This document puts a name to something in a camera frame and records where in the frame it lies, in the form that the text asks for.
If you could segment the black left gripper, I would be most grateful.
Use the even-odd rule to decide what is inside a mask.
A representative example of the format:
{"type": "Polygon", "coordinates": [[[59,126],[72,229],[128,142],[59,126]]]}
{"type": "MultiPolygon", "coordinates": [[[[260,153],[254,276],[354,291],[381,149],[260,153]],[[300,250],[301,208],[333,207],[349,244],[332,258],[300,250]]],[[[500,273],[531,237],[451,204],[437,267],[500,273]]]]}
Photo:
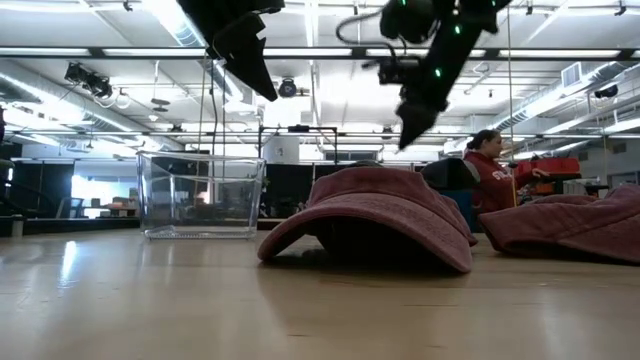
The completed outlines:
{"type": "Polygon", "coordinates": [[[285,0],[177,0],[208,45],[226,61],[225,68],[268,101],[278,98],[264,62],[265,24],[257,13],[276,13],[285,0]]]}

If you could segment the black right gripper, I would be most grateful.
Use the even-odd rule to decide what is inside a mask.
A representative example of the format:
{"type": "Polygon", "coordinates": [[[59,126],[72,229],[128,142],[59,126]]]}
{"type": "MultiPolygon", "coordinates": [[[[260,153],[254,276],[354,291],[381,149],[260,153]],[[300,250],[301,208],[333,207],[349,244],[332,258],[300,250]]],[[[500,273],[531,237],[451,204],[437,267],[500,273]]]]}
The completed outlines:
{"type": "Polygon", "coordinates": [[[405,80],[397,115],[402,120],[399,149],[431,129],[448,107],[447,98],[467,61],[464,37],[436,37],[418,68],[405,80]]]}

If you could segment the person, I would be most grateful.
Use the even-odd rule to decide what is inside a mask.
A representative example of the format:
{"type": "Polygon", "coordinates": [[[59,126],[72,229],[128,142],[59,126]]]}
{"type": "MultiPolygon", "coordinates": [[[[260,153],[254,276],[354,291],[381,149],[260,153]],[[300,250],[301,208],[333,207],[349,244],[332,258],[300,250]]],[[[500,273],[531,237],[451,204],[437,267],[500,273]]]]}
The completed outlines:
{"type": "Polygon", "coordinates": [[[537,177],[529,172],[511,175],[498,162],[503,150],[499,131],[485,129],[467,143],[463,160],[472,163],[481,180],[473,189],[472,201],[477,214],[500,211],[516,205],[514,192],[537,177]]]}

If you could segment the maroon cap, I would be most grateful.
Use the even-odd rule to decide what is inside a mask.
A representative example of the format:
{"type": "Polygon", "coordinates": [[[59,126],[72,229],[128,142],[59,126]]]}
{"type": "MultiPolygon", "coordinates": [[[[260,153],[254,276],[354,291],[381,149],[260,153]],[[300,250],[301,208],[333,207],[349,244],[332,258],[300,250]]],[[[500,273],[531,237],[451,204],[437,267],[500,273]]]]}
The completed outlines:
{"type": "Polygon", "coordinates": [[[478,221],[492,247],[505,254],[640,266],[640,185],[620,186],[601,199],[552,195],[478,221]]]}
{"type": "Polygon", "coordinates": [[[305,235],[345,262],[435,260],[459,273],[471,271],[477,244],[453,199],[417,172],[386,167],[346,168],[319,178],[305,208],[265,236],[257,257],[269,261],[305,235]]]}

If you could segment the red storage bin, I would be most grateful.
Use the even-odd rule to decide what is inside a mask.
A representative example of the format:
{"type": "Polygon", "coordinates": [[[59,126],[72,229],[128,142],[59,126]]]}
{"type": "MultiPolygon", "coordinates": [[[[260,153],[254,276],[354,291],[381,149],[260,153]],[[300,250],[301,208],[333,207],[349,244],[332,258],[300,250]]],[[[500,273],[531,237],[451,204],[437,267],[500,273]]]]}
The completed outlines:
{"type": "Polygon", "coordinates": [[[547,157],[531,160],[533,168],[540,169],[552,176],[579,175],[581,173],[580,163],[576,158],[547,157]]]}

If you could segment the overhead beam with lights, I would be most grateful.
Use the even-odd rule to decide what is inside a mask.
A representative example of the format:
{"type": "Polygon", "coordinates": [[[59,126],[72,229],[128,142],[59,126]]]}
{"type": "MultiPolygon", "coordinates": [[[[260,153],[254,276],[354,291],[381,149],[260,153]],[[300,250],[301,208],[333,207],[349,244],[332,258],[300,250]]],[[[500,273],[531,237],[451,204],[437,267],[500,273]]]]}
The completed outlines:
{"type": "MultiPolygon", "coordinates": [[[[198,47],[0,47],[0,58],[197,60],[206,50],[198,47]]],[[[267,47],[267,60],[368,60],[387,57],[385,48],[367,47],[267,47]]],[[[476,48],[469,58],[477,61],[640,61],[640,48],[545,49],[476,48]]]]}

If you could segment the black ceiling mounted device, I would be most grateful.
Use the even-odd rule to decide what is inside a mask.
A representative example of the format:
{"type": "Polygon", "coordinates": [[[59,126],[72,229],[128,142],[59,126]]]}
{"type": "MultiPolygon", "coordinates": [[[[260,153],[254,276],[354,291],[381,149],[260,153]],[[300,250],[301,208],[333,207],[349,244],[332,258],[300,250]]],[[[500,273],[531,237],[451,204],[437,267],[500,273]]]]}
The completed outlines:
{"type": "Polygon", "coordinates": [[[80,63],[70,63],[66,69],[64,79],[74,85],[79,85],[94,98],[107,99],[113,95],[113,88],[108,77],[89,71],[80,63]]]}

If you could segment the clear plastic bin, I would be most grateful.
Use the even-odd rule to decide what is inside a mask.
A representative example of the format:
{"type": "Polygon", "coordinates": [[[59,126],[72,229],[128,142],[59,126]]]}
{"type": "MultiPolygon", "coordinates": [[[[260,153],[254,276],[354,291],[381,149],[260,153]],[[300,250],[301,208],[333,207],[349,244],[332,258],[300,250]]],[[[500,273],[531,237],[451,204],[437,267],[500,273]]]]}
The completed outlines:
{"type": "Polygon", "coordinates": [[[260,158],[138,152],[142,232],[150,240],[254,238],[265,167],[260,158]]]}

